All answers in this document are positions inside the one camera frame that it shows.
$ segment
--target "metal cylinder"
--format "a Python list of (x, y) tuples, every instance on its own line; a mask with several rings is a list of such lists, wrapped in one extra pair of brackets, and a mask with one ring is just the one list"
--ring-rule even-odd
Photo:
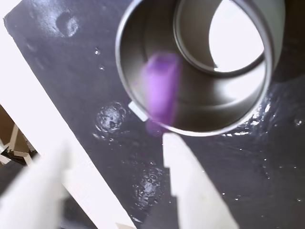
[[(184, 0), (134, 0), (131, 3), (117, 33), (115, 52), (119, 75), (132, 100), (150, 116), (142, 69), (156, 53), (180, 55), (183, 66), (175, 101), (175, 121), (171, 126), (161, 125), (183, 135), (222, 134), (249, 119), (267, 92), (281, 54), (285, 3), (284, 0), (233, 1), (256, 27), (264, 53), (233, 71), (220, 72), (213, 68), (213, 61), (209, 62), (210, 54), (204, 53), (204, 50), (209, 52), (207, 43), (200, 43), (203, 39), (188, 37), (200, 32), (201, 27), (193, 26), (192, 29), (192, 25), (197, 23), (196, 17), (187, 15), (192, 14), (194, 9), (197, 15), (200, 15), (200, 9), (203, 13), (210, 11), (209, 16), (204, 17), (209, 21), (223, 1), (187, 2), (198, 5), (190, 6), (191, 10), (184, 10)], [(206, 37), (210, 28), (202, 28), (205, 31), (201, 35)], [(202, 52), (197, 52), (196, 47), (200, 47)]]

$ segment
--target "wet surface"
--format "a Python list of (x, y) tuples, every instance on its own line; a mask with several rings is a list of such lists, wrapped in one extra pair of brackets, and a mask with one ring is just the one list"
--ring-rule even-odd
[[(287, 2), (283, 55), (257, 112), (224, 135), (183, 137), (242, 229), (305, 225), (305, 2)], [(161, 135), (129, 110), (116, 70), (115, 35), (129, 3), (23, 0), (5, 24), (135, 225), (176, 229)]]

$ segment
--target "white plastic piece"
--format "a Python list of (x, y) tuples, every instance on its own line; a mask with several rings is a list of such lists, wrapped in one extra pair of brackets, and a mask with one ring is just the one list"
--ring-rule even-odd
[(221, 195), (177, 134), (163, 135), (164, 166), (170, 168), (180, 229), (238, 229)]
[(0, 199), (4, 229), (56, 229), (61, 218), (62, 181), (68, 165), (66, 148), (41, 156), (23, 169)]
[(134, 102), (131, 102), (128, 106), (143, 122), (148, 120), (147, 115)]

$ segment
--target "white frame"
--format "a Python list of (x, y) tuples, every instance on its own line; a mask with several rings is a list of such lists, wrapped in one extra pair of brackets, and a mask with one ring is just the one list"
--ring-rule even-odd
[[(4, 18), (21, 0), (2, 0)], [(68, 144), (71, 170), (64, 186), (97, 228), (135, 227), (89, 156), (64, 121), (24, 60), (14, 40), (0, 24), (0, 104), (41, 154), (52, 154)]]

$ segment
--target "purple object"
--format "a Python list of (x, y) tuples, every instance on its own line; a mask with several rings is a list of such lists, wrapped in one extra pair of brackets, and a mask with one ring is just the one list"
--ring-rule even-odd
[(173, 123), (180, 68), (180, 58), (176, 54), (157, 54), (149, 59), (144, 77), (149, 114), (153, 122), (166, 125)]

